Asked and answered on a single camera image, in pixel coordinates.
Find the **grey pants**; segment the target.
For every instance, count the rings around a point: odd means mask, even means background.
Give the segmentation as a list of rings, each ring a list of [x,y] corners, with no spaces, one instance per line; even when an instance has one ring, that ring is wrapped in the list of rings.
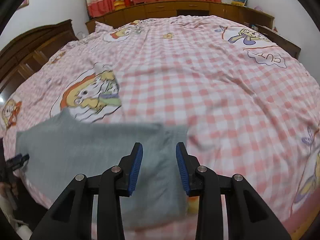
[[[77,174],[100,175],[130,154],[135,143],[141,143],[143,159],[136,189],[120,202],[124,227],[146,228],[187,213],[175,153],[177,143],[186,141],[187,130],[157,123],[85,123],[64,110],[18,132],[16,152],[29,155],[23,169],[27,189],[48,208]]]

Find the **dark wooden headboard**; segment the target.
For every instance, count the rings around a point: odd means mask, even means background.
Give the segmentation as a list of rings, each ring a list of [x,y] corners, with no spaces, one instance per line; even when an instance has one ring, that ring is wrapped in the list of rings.
[[[1,50],[1,104],[59,49],[76,39],[72,21],[66,20],[31,29],[10,41]]]

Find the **pink checked cartoon bed sheet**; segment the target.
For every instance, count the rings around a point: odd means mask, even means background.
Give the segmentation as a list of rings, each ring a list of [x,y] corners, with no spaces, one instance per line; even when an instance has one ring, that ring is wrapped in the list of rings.
[[[319,85],[260,33],[217,16],[96,23],[25,80],[1,107],[4,156],[16,135],[62,111],[80,122],[187,127],[201,165],[243,175],[301,239],[319,213]],[[183,218],[126,229],[129,239],[193,239]]]

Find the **wooden bed footboard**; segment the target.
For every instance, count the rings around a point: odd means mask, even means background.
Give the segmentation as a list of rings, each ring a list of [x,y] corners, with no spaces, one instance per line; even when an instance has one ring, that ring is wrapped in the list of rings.
[[[301,48],[299,46],[283,38],[277,32],[271,30],[268,27],[257,24],[257,28],[259,33],[266,36],[270,41],[276,43],[278,46],[284,49],[287,53],[289,53],[293,58],[297,60],[299,59],[299,55],[301,52]]]

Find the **yellow toy on cabinet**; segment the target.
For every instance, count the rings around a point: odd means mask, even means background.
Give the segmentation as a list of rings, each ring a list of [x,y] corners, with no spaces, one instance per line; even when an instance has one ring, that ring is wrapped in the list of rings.
[[[125,9],[125,8],[126,8],[126,4],[125,4],[124,0],[116,0],[114,2],[115,11]]]

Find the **long wooden cabinet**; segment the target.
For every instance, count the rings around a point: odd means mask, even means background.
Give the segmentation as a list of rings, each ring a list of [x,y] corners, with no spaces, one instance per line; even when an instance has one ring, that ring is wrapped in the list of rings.
[[[95,30],[95,23],[101,22],[114,28],[119,28],[135,20],[149,18],[170,18],[175,16],[218,16],[243,25],[262,25],[273,29],[274,17],[248,7],[240,7],[227,3],[181,0],[143,3],[86,22],[89,33]]]

